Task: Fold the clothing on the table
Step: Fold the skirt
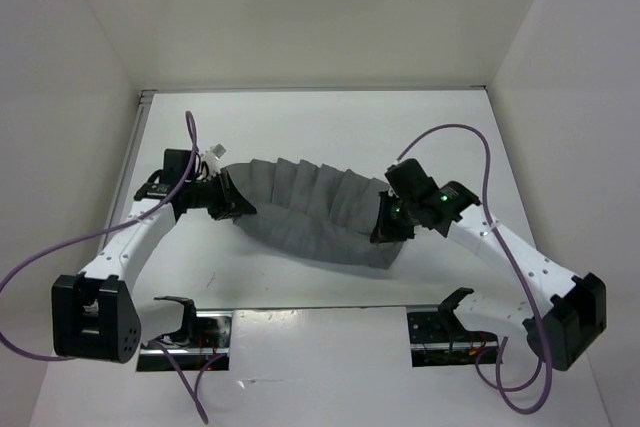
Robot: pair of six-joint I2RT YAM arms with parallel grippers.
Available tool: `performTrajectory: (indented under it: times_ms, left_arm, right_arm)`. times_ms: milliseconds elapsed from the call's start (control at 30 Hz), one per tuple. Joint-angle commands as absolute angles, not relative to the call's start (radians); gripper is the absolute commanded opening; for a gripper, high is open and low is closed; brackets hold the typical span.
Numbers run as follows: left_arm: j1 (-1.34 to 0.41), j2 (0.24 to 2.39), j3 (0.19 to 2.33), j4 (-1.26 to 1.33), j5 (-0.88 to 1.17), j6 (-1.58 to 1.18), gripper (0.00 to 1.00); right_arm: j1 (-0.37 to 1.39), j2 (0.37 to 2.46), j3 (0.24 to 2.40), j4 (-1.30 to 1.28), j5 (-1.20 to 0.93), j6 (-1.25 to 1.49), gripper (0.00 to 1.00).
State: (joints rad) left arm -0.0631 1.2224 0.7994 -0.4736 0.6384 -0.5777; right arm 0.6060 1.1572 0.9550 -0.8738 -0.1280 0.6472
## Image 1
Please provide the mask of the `grey pleated skirt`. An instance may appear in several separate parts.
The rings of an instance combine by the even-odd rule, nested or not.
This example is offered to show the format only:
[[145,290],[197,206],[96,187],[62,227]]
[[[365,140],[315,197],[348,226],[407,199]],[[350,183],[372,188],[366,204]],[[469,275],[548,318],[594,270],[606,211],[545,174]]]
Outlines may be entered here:
[[379,194],[388,184],[306,160],[253,159],[227,166],[238,191],[257,210],[234,221],[248,237],[303,259],[388,269],[402,242],[374,244]]

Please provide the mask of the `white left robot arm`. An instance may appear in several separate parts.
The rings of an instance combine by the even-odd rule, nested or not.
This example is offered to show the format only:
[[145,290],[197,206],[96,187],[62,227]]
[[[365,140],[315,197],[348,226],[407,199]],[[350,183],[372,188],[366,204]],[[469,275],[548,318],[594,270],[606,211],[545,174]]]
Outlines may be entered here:
[[76,275],[61,275],[51,289],[54,351],[73,357],[126,363],[141,341],[143,326],[131,291],[160,241],[189,210],[214,220],[257,213],[229,172],[177,183],[155,171],[134,195],[126,227]]

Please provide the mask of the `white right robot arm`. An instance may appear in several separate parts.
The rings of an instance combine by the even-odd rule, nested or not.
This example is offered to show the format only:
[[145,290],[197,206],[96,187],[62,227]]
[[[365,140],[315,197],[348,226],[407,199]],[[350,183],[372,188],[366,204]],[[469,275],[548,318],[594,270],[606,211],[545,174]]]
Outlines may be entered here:
[[553,369],[568,370],[604,332],[606,287],[551,261],[483,210],[480,199],[451,181],[419,200],[390,191],[379,194],[374,243],[408,241],[416,227],[434,230],[467,249],[503,278],[523,289],[521,304],[461,287],[438,306],[438,327],[450,340],[487,332],[525,342]]

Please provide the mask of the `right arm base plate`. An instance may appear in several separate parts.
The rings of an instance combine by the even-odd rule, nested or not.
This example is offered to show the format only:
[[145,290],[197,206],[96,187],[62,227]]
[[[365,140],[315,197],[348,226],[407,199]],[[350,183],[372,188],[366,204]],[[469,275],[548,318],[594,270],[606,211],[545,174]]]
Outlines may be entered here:
[[495,364],[498,338],[483,331],[450,334],[436,307],[406,312],[413,368]]

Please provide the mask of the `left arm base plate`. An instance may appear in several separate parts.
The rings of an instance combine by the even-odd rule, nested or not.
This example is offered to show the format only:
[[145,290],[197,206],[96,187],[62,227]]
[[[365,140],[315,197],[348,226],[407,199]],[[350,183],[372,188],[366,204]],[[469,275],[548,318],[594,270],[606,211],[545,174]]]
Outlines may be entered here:
[[172,371],[174,366],[161,345],[183,371],[228,371],[233,313],[199,310],[191,326],[161,334],[140,347],[136,371],[141,373]]

